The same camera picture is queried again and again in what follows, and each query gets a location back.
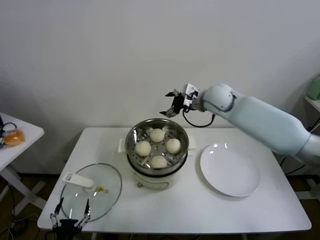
white plate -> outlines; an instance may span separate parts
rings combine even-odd
[[[260,171],[250,154],[226,143],[208,146],[201,155],[200,167],[206,180],[229,196],[248,196],[260,183]]]

robotic arm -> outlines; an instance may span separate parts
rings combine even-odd
[[[320,136],[308,132],[294,116],[226,84],[203,91],[186,84],[182,92],[174,90],[166,96],[174,97],[169,110],[160,112],[168,118],[181,110],[183,114],[189,110],[209,111],[276,153],[293,156],[304,164],[320,165]]]

steamed bun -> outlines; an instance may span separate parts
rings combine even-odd
[[[150,138],[153,142],[159,143],[165,138],[165,133],[162,129],[156,128],[151,131]]]
[[[155,156],[151,159],[151,167],[154,169],[162,169],[167,166],[167,160],[163,156]]]
[[[177,154],[181,150],[181,143],[178,139],[172,138],[165,144],[166,150],[171,154]]]
[[[145,157],[151,152],[151,145],[148,141],[140,141],[136,144],[134,151],[140,157]]]

white wall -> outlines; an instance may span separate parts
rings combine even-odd
[[[317,0],[1,1],[0,112],[45,129],[14,165],[59,173],[85,127],[160,117],[171,104],[164,95],[185,83],[224,82],[304,121],[299,100],[320,70],[319,8]]]

small white table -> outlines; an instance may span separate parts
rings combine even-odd
[[[320,100],[312,100],[308,96],[305,96],[305,100],[307,100],[318,112],[320,112]]]
[[[24,133],[25,141],[18,146],[5,147],[0,149],[0,175],[12,186],[14,186],[19,192],[21,192],[25,197],[24,199],[15,207],[14,214],[17,216],[22,209],[24,209],[28,203],[32,203],[40,209],[43,209],[46,201],[36,194],[46,185],[45,182],[40,181],[32,190],[29,190],[21,181],[20,177],[15,173],[9,164],[23,153],[27,148],[29,148],[35,141],[42,137],[45,133],[41,127],[32,125],[25,121],[19,120],[12,116],[6,115],[0,112],[3,123],[14,123],[17,128],[22,130]],[[8,187],[1,192],[0,201],[8,191]]]
[[[310,97],[305,96],[307,102],[309,102],[315,110],[320,113],[320,100],[312,100]],[[306,182],[311,187],[309,191],[296,191],[296,195],[300,200],[311,200],[316,199],[320,202],[320,183],[316,184],[316,182],[312,178],[306,179]]]
[[[94,163],[116,167],[122,177],[118,202],[104,217],[89,222],[85,232],[161,234],[243,234],[305,231],[311,222],[272,152],[235,128],[187,128],[198,146],[189,152],[175,177],[176,183],[158,191],[138,188],[119,140],[129,128],[86,128],[67,161],[39,219],[51,229],[50,213],[60,201],[66,172]],[[221,195],[203,178],[199,159],[203,148],[214,143],[236,143],[256,156],[260,186],[248,197]]]

